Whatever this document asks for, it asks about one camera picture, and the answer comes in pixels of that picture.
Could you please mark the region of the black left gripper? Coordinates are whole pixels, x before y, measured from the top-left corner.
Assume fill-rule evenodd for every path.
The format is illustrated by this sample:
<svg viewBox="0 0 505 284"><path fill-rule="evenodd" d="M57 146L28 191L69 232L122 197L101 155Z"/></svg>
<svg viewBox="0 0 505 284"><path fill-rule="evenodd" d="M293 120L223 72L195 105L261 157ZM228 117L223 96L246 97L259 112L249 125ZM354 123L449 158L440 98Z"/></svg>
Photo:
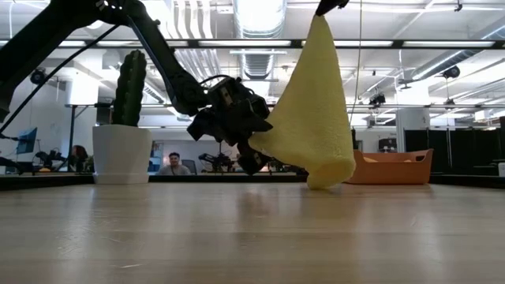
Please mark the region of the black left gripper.
<svg viewBox="0 0 505 284"><path fill-rule="evenodd" d="M266 121L270 114L263 99L243 99L223 107L206 107L198 112L187 132L194 140L208 135L217 142L237 144L239 166L254 175L267 165L271 156L250 147L248 138L256 132L267 132L273 125Z"/></svg>

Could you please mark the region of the yellow microfiber towel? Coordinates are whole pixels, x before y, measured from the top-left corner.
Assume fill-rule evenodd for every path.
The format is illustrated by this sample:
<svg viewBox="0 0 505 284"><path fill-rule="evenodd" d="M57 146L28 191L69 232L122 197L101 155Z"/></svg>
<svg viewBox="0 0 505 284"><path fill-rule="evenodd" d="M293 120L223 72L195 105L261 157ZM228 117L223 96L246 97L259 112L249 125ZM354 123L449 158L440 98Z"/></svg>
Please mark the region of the yellow microfiber towel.
<svg viewBox="0 0 505 284"><path fill-rule="evenodd" d="M308 173L311 189L349 180L354 150L339 60L331 29L314 16L300 58L267 118L272 129L254 133L249 145Z"/></svg>

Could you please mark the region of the orange plastic basket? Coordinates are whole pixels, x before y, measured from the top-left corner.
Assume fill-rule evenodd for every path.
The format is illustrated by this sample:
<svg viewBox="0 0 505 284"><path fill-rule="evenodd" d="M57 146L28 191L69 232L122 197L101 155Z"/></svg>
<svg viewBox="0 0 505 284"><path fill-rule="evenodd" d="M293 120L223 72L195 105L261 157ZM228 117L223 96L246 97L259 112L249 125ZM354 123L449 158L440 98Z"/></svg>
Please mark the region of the orange plastic basket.
<svg viewBox="0 0 505 284"><path fill-rule="evenodd" d="M433 150L403 153L363 153L354 151L356 169L346 181L352 185L423 185L429 182ZM367 163L367 156L389 162L411 159L411 163Z"/></svg>

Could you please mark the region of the person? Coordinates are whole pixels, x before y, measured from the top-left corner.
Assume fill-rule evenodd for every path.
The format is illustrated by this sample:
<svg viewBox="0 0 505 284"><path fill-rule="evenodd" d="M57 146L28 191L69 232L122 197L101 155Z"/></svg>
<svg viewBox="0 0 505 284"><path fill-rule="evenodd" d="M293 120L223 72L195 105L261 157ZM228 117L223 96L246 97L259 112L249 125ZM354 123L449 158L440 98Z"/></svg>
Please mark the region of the person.
<svg viewBox="0 0 505 284"><path fill-rule="evenodd" d="M181 164L180 155L177 152L169 154L169 163L160 168L158 175L186 176L191 175L189 168Z"/></svg>
<svg viewBox="0 0 505 284"><path fill-rule="evenodd" d="M88 153L81 145L74 145L69 156L69 170L72 172L84 172L88 161Z"/></svg>

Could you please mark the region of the white hexagonal plant pot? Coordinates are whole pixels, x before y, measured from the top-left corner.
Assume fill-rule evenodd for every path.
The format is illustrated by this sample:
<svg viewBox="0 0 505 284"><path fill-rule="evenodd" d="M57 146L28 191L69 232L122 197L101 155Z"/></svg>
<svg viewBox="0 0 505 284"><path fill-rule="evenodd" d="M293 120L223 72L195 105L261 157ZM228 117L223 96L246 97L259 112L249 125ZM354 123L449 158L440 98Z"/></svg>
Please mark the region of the white hexagonal plant pot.
<svg viewBox="0 0 505 284"><path fill-rule="evenodd" d="M92 129L94 181L97 185L148 183L152 133L127 125Z"/></svg>

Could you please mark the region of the shelf unit with red bins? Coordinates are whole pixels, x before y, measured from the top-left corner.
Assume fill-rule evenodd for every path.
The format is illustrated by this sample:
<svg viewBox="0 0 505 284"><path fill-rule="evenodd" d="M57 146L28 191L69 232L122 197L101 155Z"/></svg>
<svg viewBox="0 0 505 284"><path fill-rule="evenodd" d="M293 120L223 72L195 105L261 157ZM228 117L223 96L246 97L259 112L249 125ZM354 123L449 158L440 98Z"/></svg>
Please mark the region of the shelf unit with red bins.
<svg viewBox="0 0 505 284"><path fill-rule="evenodd" d="M378 141L379 153L397 153L398 146L395 138L383 138Z"/></svg>

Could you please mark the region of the black partition panels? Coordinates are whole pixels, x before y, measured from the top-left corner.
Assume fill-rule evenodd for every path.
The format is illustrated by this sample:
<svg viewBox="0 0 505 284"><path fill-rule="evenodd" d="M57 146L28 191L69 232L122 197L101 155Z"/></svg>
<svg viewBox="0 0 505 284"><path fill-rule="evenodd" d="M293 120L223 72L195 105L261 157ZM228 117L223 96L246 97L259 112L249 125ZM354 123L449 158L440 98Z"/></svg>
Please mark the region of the black partition panels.
<svg viewBox="0 0 505 284"><path fill-rule="evenodd" d="M432 174L497 176L505 163L500 129L406 130L407 151L432 149Z"/></svg>

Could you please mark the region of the blue screen monitor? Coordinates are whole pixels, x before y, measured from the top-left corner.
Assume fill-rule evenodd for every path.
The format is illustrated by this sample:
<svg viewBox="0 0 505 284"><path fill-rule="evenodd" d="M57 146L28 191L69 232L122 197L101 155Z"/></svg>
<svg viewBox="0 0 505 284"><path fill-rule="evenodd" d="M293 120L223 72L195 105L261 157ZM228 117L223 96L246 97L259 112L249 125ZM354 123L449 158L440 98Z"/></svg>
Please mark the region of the blue screen monitor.
<svg viewBox="0 0 505 284"><path fill-rule="evenodd" d="M21 131L17 137L17 151L18 155L32 153L34 151L35 143L36 143L36 135L38 128L30 128L24 131Z"/></svg>

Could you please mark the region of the black station frame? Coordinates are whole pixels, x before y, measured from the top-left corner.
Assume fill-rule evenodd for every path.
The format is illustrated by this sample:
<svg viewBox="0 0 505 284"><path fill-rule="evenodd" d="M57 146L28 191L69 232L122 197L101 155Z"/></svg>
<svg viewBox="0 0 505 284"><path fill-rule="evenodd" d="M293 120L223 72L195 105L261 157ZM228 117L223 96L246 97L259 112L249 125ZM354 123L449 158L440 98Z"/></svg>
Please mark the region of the black station frame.
<svg viewBox="0 0 505 284"><path fill-rule="evenodd" d="M71 110L71 120L70 120L70 129L69 129L69 147L68 147L68 155L66 159L67 170L71 170L70 160L73 156L73 141L74 141L74 133L75 133L75 122L77 117L79 117L82 113L84 113L88 108L108 108L112 107L111 103L94 103L94 104L66 104Z"/></svg>

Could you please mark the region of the black aluminium table frame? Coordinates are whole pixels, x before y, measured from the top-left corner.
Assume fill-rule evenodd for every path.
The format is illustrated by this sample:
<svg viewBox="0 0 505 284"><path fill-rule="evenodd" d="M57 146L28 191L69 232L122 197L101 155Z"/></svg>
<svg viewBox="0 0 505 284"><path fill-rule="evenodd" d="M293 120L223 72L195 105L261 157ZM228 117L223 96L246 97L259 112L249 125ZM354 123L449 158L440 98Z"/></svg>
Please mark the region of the black aluminium table frame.
<svg viewBox="0 0 505 284"><path fill-rule="evenodd" d="M154 183L302 183L306 176L297 175L200 175L200 176L150 176ZM94 177L82 175L7 175L0 176L0 191L36 189L69 185L90 185ZM505 189L505 177L435 174L429 178L434 185L473 186L478 188Z"/></svg>

